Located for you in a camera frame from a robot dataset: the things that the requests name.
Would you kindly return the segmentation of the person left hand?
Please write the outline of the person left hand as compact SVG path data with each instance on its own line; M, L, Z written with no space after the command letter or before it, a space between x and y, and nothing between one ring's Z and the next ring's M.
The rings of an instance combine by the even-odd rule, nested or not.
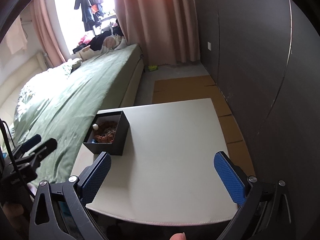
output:
M14 229L21 228L20 216L23 215L23 207L21 204L5 203L2 207L6 218Z

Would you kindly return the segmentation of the person right hand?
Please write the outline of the person right hand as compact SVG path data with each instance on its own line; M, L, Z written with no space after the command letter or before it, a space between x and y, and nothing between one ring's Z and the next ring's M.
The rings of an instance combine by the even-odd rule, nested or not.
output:
M185 233L176 233L170 237L170 240L186 240Z

